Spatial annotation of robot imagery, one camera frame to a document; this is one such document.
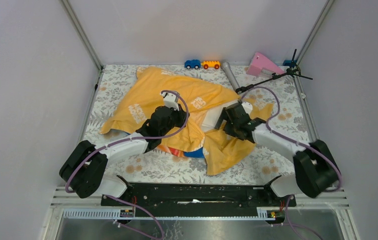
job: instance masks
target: blue toy car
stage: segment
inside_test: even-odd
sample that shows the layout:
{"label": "blue toy car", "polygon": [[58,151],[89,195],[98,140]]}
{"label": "blue toy car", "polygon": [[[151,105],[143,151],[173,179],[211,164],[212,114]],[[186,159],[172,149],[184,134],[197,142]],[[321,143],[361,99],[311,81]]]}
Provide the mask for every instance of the blue toy car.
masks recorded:
{"label": "blue toy car", "polygon": [[184,62],[186,69],[199,69],[201,67],[201,61],[198,59],[187,60]]}

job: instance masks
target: reflective surface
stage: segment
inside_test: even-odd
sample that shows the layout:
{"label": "reflective surface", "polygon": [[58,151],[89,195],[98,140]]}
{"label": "reflective surface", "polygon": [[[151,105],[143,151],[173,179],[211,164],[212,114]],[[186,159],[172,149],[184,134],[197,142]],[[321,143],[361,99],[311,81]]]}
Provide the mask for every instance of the reflective surface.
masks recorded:
{"label": "reflective surface", "polygon": [[[324,240],[343,240],[338,219],[331,210],[290,210],[294,224],[318,232]],[[299,239],[289,226],[271,227],[259,220],[164,220],[160,221],[166,240],[291,240]],[[133,220],[128,226],[160,237],[152,220]],[[298,232],[308,240],[318,240],[303,229]],[[118,228],[112,220],[64,218],[57,240],[149,240],[137,232]]]}

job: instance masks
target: black tripod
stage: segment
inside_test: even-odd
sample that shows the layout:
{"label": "black tripod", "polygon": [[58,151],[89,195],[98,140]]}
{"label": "black tripod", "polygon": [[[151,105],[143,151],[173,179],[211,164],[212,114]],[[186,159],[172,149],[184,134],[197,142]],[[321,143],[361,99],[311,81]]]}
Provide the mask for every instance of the black tripod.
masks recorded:
{"label": "black tripod", "polygon": [[294,61],[295,54],[297,54],[297,50],[296,49],[293,52],[292,60],[290,61],[290,66],[289,66],[288,69],[286,69],[285,73],[282,73],[282,74],[279,74],[279,75],[277,75],[276,73],[273,73],[271,75],[271,78],[269,78],[267,80],[264,80],[264,81],[257,82],[255,84],[249,84],[248,86],[241,86],[238,89],[236,89],[235,92],[237,94],[241,94],[241,93],[244,93],[244,92],[252,89],[255,86],[258,86],[258,85],[263,84],[263,83],[270,82],[271,80],[279,79],[279,78],[287,76],[287,75],[292,76],[292,77],[297,76],[297,77],[300,77],[300,78],[305,78],[305,79],[313,80],[311,77],[301,75],[300,67]]}

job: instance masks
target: yellow cloth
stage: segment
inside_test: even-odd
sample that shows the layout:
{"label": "yellow cloth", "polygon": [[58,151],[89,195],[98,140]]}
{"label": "yellow cloth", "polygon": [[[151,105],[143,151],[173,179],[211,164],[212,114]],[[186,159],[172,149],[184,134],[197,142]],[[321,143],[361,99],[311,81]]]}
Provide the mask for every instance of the yellow cloth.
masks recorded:
{"label": "yellow cloth", "polygon": [[[222,130],[214,129],[207,133],[201,130],[208,109],[239,98],[233,90],[202,79],[175,75],[157,67],[139,68],[136,76],[137,82],[118,104],[114,115],[104,123],[101,134],[108,133],[110,129],[127,133],[139,129],[145,120],[151,117],[155,108],[164,105],[160,92],[172,90],[177,91],[186,101],[190,117],[187,126],[173,137],[164,138],[162,145],[185,152],[192,152],[204,146],[208,175],[216,175],[227,170],[254,149],[253,143],[230,137]],[[258,110],[254,105],[251,117],[267,119],[272,109],[272,104],[268,104],[262,110]],[[168,134],[177,130],[175,127]]]}

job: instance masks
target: toy car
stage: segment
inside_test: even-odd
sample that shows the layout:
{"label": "toy car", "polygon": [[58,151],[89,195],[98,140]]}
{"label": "toy car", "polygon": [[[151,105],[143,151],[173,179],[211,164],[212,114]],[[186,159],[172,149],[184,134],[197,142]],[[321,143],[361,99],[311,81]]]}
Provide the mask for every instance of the toy car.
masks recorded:
{"label": "toy car", "polygon": [[186,69],[199,69],[201,67],[201,61],[198,59],[187,60],[184,62]]}
{"label": "toy car", "polygon": [[208,69],[209,67],[214,67],[215,69],[219,69],[221,64],[219,61],[203,61],[201,63],[204,69]]}

